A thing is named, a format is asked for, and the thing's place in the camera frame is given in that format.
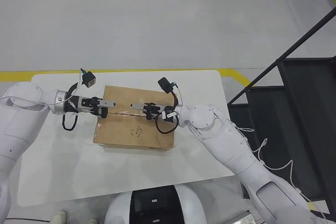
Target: shoe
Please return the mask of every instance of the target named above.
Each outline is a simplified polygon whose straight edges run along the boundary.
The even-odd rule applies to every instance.
[[[87,222],[87,224],[99,224],[98,220],[93,218]]]
[[[66,224],[67,214],[64,211],[60,211],[54,215],[50,224]]]

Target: black staircase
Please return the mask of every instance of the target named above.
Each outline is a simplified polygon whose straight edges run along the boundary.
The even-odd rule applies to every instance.
[[[336,7],[273,62],[229,103],[231,120],[253,128],[244,134],[252,149],[265,138],[261,151],[270,167],[293,159],[292,180],[311,200],[326,200],[330,218],[336,220],[336,56],[287,58],[336,16]],[[254,87],[278,67],[284,86]],[[232,104],[246,94],[247,104]],[[274,171],[290,180],[290,169]]]

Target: cardboard box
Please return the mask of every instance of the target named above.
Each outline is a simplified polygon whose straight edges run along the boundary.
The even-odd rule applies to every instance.
[[[107,118],[98,118],[94,143],[109,148],[136,148],[148,150],[166,150],[173,148],[174,132],[161,134],[155,121],[147,120],[140,110],[131,108],[133,103],[154,102],[159,105],[173,105],[171,94],[136,88],[106,86],[104,100],[116,102],[109,109]],[[174,124],[158,120],[163,131],[170,130]]]

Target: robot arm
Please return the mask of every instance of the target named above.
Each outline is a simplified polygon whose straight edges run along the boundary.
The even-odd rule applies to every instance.
[[[108,108],[113,106],[114,102],[97,97],[71,96],[59,90],[45,92],[31,82],[9,88],[0,100],[0,223],[10,210],[7,181],[11,170],[36,140],[49,112],[60,115],[87,112],[105,118]]]
[[[248,140],[235,124],[214,106],[178,105],[179,126],[189,130],[205,148],[244,184],[258,212],[267,223],[325,223],[309,210],[304,198],[284,179],[268,171],[253,155]],[[203,132],[221,123],[210,137]]]

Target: metal frame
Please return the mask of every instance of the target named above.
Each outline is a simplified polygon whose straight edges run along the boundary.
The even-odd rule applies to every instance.
[[[312,37],[317,31],[319,31],[324,25],[326,25],[333,17],[336,16],[336,7],[334,7],[324,18],[322,18],[311,30],[309,30],[304,36],[302,36],[296,43],[294,43],[286,52],[284,52],[275,62],[273,62],[267,69],[265,69],[257,78],[255,78],[249,85],[247,85],[243,90],[241,90],[232,100],[228,102],[228,106],[232,105],[245,91],[249,90],[254,86],[260,79],[262,79],[266,74],[268,74],[273,68],[275,68],[278,63],[286,59],[292,52],[294,52],[298,47],[300,47],[308,38]]]
[[[232,100],[230,100],[227,104],[228,107],[230,107],[240,96],[243,94],[247,94],[249,90],[258,82],[260,81],[266,74],[268,74],[273,68],[278,67],[279,72],[281,74],[281,77],[283,79],[283,82],[286,83],[286,80],[284,80],[284,66],[283,61],[287,59],[287,57],[294,52],[299,46],[301,46],[307,39],[312,37],[318,30],[320,30],[324,25],[326,25],[332,18],[336,16],[336,7],[334,7],[325,17],[323,17],[314,27],[312,27],[304,36],[302,36],[296,43],[294,43],[288,50],[286,50],[276,61],[274,61],[268,68],[266,68],[257,78],[255,78],[252,82],[250,82],[243,90],[241,90]],[[304,58],[303,60],[330,60],[336,62],[336,56],[331,58]],[[294,103],[291,103],[293,101],[292,96],[288,95],[288,101],[290,102],[290,105],[292,106],[292,110],[294,115],[299,114],[298,108],[294,106]],[[303,130],[303,127],[301,125],[298,125],[298,128]],[[310,158],[314,158],[314,155],[312,153],[312,148],[310,147],[310,144],[308,144],[307,136],[303,135],[302,140],[305,144],[305,147],[307,148],[307,153],[309,154]],[[324,199],[328,205],[328,208],[330,210],[330,214],[326,214],[326,217],[328,217],[329,220],[336,221],[336,211],[334,210],[332,206],[332,201],[329,198],[326,190],[326,186],[324,185],[324,182],[322,178],[320,177],[320,171],[317,165],[317,162],[315,159],[311,160],[312,168],[314,169],[315,173],[318,177],[318,182],[320,183],[320,186],[322,188]]]

